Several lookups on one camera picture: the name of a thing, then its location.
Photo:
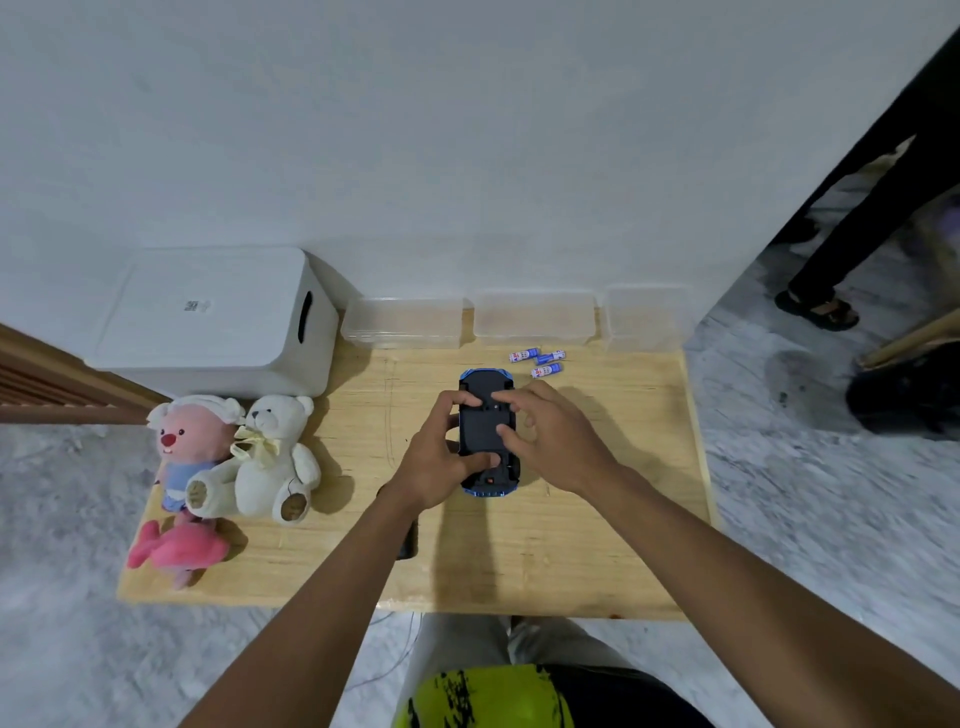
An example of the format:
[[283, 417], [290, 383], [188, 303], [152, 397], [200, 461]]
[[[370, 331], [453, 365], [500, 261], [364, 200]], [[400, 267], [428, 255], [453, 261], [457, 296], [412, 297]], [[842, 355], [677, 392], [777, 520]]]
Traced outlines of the blue toy car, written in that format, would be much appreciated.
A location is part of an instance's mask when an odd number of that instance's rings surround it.
[[514, 430], [516, 414], [510, 405], [492, 397], [499, 391], [515, 388], [509, 371], [477, 368], [465, 371], [459, 379], [460, 391], [468, 392], [479, 406], [463, 405], [459, 413], [459, 455], [493, 453], [499, 456], [496, 467], [469, 475], [461, 487], [468, 495], [479, 499], [505, 497], [520, 486], [522, 465], [520, 458], [504, 445], [497, 427], [504, 425]]

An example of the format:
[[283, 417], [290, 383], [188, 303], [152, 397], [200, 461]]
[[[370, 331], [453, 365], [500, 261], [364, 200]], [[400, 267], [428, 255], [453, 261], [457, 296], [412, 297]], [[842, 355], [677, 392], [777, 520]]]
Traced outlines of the clear plastic container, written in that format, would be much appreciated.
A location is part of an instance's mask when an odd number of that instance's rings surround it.
[[456, 349], [463, 333], [462, 298], [354, 297], [342, 318], [342, 338], [378, 350]]
[[474, 337], [486, 346], [581, 346], [597, 334], [590, 292], [486, 290], [470, 301]]
[[697, 325], [679, 285], [608, 286], [602, 299], [601, 338], [610, 353], [675, 352]]

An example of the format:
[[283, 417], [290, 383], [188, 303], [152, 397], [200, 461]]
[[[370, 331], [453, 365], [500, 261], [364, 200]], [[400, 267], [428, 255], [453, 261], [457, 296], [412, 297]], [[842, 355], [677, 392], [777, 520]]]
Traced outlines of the person's right forearm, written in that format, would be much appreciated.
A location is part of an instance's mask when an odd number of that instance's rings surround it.
[[776, 728], [960, 728], [960, 689], [617, 462], [578, 492]]

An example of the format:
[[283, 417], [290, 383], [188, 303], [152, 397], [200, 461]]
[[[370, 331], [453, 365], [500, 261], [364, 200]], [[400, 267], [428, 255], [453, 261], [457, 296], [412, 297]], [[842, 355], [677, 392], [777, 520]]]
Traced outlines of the wooden pole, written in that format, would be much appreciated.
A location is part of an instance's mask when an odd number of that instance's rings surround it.
[[864, 354], [856, 366], [861, 371], [877, 370], [952, 343], [960, 343], [960, 306]]

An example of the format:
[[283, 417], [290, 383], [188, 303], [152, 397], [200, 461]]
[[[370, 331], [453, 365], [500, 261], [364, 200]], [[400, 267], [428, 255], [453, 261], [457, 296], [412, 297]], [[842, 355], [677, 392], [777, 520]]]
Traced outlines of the pink dolphin plush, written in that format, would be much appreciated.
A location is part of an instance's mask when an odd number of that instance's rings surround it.
[[127, 569], [147, 563], [172, 577], [172, 588], [189, 586], [197, 572], [223, 562], [232, 545], [206, 520], [176, 522], [162, 530], [158, 520], [144, 522], [126, 556]]

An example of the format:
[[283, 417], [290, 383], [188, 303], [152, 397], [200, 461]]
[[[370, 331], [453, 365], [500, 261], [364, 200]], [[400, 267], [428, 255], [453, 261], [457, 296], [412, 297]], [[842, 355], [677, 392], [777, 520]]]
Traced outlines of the wooden railing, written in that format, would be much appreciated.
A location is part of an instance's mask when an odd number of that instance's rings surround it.
[[0, 323], [0, 424], [140, 426], [169, 401]]

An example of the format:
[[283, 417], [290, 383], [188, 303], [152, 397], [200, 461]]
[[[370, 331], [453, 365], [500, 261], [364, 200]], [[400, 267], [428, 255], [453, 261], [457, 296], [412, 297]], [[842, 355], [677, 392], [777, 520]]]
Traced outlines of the pink plush with white hat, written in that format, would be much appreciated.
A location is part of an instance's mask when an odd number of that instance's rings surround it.
[[186, 488], [193, 476], [228, 460], [234, 434], [246, 420], [238, 400], [213, 394], [187, 394], [150, 411], [160, 464], [155, 484], [163, 490], [162, 508], [186, 510]]

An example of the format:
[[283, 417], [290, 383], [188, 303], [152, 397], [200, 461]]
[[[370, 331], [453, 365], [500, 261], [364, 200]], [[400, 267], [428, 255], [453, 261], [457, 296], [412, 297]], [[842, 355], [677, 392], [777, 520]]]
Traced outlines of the black bag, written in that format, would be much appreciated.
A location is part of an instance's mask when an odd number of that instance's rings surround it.
[[870, 433], [960, 442], [960, 341], [859, 372], [845, 402]]

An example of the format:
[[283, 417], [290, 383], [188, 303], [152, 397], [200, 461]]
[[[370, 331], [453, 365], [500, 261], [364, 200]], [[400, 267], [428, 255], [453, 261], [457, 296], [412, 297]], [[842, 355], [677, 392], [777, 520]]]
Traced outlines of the person's left forearm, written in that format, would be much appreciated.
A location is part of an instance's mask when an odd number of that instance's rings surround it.
[[177, 728], [329, 728], [423, 486], [391, 479]]

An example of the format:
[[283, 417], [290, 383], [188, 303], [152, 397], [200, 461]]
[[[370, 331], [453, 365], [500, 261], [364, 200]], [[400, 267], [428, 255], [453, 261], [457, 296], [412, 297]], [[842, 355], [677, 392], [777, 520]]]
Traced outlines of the white teddy bear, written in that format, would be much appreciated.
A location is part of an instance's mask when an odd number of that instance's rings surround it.
[[254, 401], [235, 432], [230, 458], [189, 479], [186, 510], [199, 519], [239, 515], [300, 524], [321, 482], [320, 465], [301, 442], [314, 409], [306, 395], [268, 394]]

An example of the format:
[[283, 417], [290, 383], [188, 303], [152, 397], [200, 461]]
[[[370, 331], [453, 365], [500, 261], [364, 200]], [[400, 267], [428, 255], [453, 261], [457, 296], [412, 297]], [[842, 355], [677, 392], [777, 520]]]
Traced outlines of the person's yellow and black shirt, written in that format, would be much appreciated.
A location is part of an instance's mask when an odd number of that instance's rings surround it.
[[424, 680], [391, 728], [714, 728], [635, 669], [558, 663], [474, 667]]

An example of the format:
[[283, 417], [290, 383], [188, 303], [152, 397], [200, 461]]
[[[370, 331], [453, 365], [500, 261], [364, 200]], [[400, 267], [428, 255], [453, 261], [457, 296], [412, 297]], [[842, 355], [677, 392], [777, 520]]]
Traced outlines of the person's left hand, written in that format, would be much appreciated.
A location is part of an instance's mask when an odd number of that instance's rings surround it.
[[447, 433], [459, 427], [454, 407], [479, 407], [480, 399], [465, 391], [442, 391], [418, 431], [414, 433], [401, 462], [382, 496], [398, 512], [411, 518], [419, 516], [447, 499], [463, 480], [453, 480], [453, 454], [457, 443], [449, 445]]

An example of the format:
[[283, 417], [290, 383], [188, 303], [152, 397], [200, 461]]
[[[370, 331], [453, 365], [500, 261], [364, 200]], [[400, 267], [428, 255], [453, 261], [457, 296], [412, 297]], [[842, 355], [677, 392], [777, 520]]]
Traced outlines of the white storage box with lid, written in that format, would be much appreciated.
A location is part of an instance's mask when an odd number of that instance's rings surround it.
[[145, 249], [84, 363], [170, 398], [318, 397], [339, 325], [301, 249]]

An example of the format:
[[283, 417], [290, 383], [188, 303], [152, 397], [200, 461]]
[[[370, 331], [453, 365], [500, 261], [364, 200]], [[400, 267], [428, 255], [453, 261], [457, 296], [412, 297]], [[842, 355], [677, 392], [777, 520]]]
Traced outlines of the person's right hand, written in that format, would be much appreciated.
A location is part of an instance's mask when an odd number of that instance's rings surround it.
[[622, 475], [621, 465], [587, 416], [545, 381], [491, 396], [524, 420], [528, 435], [518, 435], [532, 443], [532, 455], [519, 460], [551, 486], [587, 499]]

